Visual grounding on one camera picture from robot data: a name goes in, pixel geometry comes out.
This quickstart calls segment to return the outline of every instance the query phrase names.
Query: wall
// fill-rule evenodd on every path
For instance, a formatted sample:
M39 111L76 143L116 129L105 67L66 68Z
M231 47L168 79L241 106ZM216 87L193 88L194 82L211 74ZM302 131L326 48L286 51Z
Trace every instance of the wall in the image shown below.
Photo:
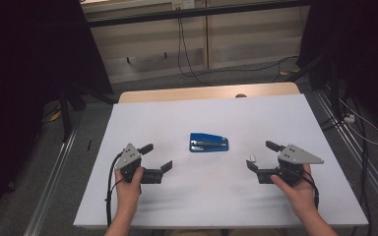
M85 2L82 6L87 18L92 20L170 11L171 2L110 0ZM195 5L199 8L254 2L260 1L197 0ZM191 64L194 64L193 69L278 61L287 56L298 55L308 9L301 7L183 19L185 42ZM175 63L179 48L178 31L177 20L92 29L94 40L113 83L179 73ZM164 52L174 63L156 61L156 69L153 60L161 60ZM127 68L124 59L127 57L131 58L134 68L130 64ZM150 69L138 68L137 64L143 61L151 63Z

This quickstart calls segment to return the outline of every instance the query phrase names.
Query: blue stapler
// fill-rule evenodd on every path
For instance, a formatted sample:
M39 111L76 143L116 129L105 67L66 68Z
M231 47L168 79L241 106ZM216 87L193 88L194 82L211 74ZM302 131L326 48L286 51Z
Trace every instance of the blue stapler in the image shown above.
M191 133L189 150L192 152L226 151L228 139L203 133Z

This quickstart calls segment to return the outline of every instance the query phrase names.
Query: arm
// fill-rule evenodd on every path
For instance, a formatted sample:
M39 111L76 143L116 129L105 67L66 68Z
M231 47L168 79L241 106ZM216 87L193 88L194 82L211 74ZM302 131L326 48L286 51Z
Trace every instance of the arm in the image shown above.
M303 165L303 168L309 174L311 173L311 167L309 164ZM298 185L292 188L277 175L273 175L271 178L272 181L287 195L294 213L302 222L309 235L337 235L333 228L331 228L331 226L321 217L318 209L315 207L314 190L312 186L305 181L301 181Z
M138 167L131 183L121 181L116 185L118 207L111 225L105 236L126 236L131 227L134 214L137 211L138 199L140 197L140 182L143 177L143 167ZM115 171L115 183L122 180L120 171Z

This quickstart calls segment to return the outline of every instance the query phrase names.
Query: white paper sheet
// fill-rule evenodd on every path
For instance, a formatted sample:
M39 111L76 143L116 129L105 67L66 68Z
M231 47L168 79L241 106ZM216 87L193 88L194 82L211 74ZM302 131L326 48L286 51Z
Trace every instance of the white paper sheet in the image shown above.
M190 133L228 138L229 151L192 153ZM147 228L288 227L300 225L275 185L258 183L245 160L278 166L265 141L294 144L325 160L312 165L319 211L329 224L367 224L348 181L302 94L253 98L125 103L114 106L74 225L106 225L105 197L113 158L132 143L154 144L142 165L173 160L160 185L142 185L133 225ZM116 195L112 195L112 215Z

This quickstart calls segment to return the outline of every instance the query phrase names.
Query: human hand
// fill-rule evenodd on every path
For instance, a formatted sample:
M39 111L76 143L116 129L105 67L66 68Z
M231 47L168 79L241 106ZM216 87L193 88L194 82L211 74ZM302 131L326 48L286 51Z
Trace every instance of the human hand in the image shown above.
M311 174L309 164L304 164L303 169ZM286 194L297 217L301 218L308 214L318 213L314 203L314 189L309 183L302 180L296 186L290 187L277 175L272 175L271 179Z
M127 183L121 174L121 171L115 171L116 196L118 199L118 212L123 215L133 217L137 211L138 199L140 197L140 182L143 178L143 167L138 167L131 183Z

